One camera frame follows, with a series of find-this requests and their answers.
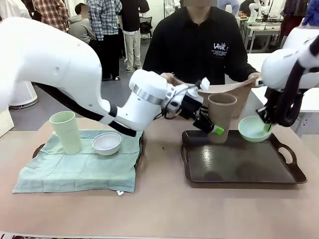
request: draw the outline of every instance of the light green bowl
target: light green bowl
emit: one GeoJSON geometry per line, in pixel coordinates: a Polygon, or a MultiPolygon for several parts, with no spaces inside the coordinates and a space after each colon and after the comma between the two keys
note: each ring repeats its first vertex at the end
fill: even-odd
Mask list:
{"type": "Polygon", "coordinates": [[[267,131],[259,116],[248,116],[239,122],[238,130],[245,140],[258,143],[266,140],[271,135],[272,126],[267,131]]]}

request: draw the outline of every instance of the black pants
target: black pants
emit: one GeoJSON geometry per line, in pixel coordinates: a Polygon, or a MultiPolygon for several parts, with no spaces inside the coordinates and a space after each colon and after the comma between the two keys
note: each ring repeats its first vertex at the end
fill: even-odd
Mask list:
{"type": "Polygon", "coordinates": [[[104,35],[100,46],[99,58],[102,65],[102,78],[107,79],[119,76],[119,36],[104,35]]]}
{"type": "Polygon", "coordinates": [[[97,40],[90,40],[89,46],[98,54],[99,56],[99,43],[97,40]]]}

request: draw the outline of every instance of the black shirt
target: black shirt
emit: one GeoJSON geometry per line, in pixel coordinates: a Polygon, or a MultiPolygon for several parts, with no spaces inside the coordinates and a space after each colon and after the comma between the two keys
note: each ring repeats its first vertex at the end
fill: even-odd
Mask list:
{"type": "Polygon", "coordinates": [[[150,10],[147,0],[121,0],[124,31],[137,31],[140,28],[140,16],[141,13],[145,13],[150,10]]]}
{"type": "Polygon", "coordinates": [[[256,70],[247,53],[235,17],[212,7],[209,18],[195,24],[185,7],[156,27],[143,69],[174,73],[186,83],[207,77],[212,85],[225,84],[225,74],[242,82],[256,70]]]}
{"type": "Polygon", "coordinates": [[[251,3],[255,3],[254,0],[245,0],[240,4],[239,10],[242,11],[244,14],[246,14],[247,16],[250,16],[250,9],[249,9],[249,5],[251,3]]]}

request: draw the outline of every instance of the black tray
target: black tray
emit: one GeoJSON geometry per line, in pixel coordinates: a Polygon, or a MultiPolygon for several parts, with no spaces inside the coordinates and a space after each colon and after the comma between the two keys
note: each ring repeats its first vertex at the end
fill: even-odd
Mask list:
{"type": "Polygon", "coordinates": [[[295,153],[271,136],[260,143],[244,140],[230,130],[224,144],[211,144],[202,131],[182,134],[180,149],[186,178],[192,183],[302,184],[307,178],[297,165],[295,153]],[[292,163],[278,152],[285,148],[292,163]]]}

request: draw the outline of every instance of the towel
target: towel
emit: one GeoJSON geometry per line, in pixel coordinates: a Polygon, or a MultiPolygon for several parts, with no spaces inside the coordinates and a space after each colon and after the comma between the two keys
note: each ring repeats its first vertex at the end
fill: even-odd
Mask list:
{"type": "Polygon", "coordinates": [[[64,153],[55,133],[19,173],[13,193],[76,192],[90,189],[111,189],[134,192],[135,164],[140,155],[140,137],[122,137],[119,151],[110,156],[97,154],[92,140],[114,130],[80,130],[82,151],[64,153]]]}

